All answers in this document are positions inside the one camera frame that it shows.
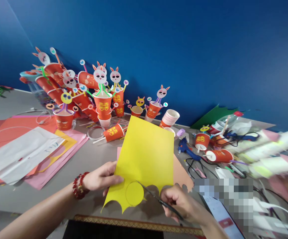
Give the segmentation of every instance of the pink paper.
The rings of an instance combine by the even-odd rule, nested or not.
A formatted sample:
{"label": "pink paper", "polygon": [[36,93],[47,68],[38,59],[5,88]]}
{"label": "pink paper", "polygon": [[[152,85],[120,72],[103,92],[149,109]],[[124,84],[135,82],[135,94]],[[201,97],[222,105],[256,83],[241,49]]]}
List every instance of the pink paper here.
{"label": "pink paper", "polygon": [[25,182],[32,187],[41,190],[44,185],[65,165],[65,163],[86,143],[88,137],[86,134],[78,132],[74,129],[66,131],[66,134],[75,139],[77,143],[73,145],[67,152],[65,152],[57,161],[55,161],[44,172],[38,173],[25,179]]}

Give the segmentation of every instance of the yellow cardstock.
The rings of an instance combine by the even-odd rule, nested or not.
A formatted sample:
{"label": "yellow cardstock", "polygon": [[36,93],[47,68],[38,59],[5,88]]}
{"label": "yellow cardstock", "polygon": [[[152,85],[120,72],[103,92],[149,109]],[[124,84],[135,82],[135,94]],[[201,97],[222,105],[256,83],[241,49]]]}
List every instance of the yellow cardstock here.
{"label": "yellow cardstock", "polygon": [[103,207],[112,200],[126,208],[137,206],[144,197],[144,186],[155,185],[159,193],[173,185],[174,134],[141,118],[131,116],[115,175],[124,182],[111,186]]}
{"label": "yellow cardstock", "polygon": [[56,130],[56,132],[54,133],[55,135],[65,139],[65,141],[61,144],[60,147],[64,147],[63,152],[61,152],[60,154],[56,154],[57,150],[54,151],[54,153],[56,154],[56,156],[52,156],[54,155],[54,153],[50,154],[49,158],[51,159],[49,165],[43,169],[40,170],[39,173],[44,172],[47,168],[49,168],[55,161],[58,160],[58,158],[60,158],[66,151],[68,151],[73,145],[75,145],[77,143],[77,141],[69,136],[67,136],[65,133],[61,132],[60,130]]}

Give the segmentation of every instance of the blue glue gun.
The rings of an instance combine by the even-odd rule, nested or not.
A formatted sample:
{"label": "blue glue gun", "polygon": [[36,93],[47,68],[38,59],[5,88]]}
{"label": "blue glue gun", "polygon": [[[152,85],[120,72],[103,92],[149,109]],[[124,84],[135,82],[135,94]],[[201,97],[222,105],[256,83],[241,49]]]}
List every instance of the blue glue gun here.
{"label": "blue glue gun", "polygon": [[201,157],[200,157],[199,155],[194,154],[194,153],[190,150],[190,148],[188,148],[186,137],[183,138],[183,139],[179,142],[178,150],[179,150],[179,153],[184,152],[184,153],[188,154],[190,157],[192,157],[193,160],[196,160],[196,161],[200,161],[200,160],[201,160]]}

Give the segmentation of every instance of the green paper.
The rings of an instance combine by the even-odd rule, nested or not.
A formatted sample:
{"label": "green paper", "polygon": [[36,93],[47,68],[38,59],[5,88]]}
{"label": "green paper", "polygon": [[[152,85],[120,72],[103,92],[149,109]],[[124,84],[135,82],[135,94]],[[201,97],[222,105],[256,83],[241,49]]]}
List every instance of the green paper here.
{"label": "green paper", "polygon": [[200,129],[203,125],[211,125],[212,123],[216,122],[218,119],[231,115],[234,112],[238,111],[239,108],[236,108],[234,110],[228,110],[227,107],[219,107],[217,105],[215,108],[213,108],[211,111],[209,111],[207,114],[202,116],[196,123],[194,123],[190,128],[193,129]]}

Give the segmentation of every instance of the finger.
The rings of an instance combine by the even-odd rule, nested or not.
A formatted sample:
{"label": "finger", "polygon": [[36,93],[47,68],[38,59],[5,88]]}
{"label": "finger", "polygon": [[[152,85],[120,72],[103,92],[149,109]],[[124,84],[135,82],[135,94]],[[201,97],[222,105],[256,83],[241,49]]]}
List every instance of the finger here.
{"label": "finger", "polygon": [[105,197],[105,196],[107,195],[107,193],[108,193],[108,188],[106,188],[106,189],[104,190],[103,196]]}
{"label": "finger", "polygon": [[100,183],[101,188],[107,188],[111,185],[120,184],[124,181],[124,178],[118,175],[103,177]]}

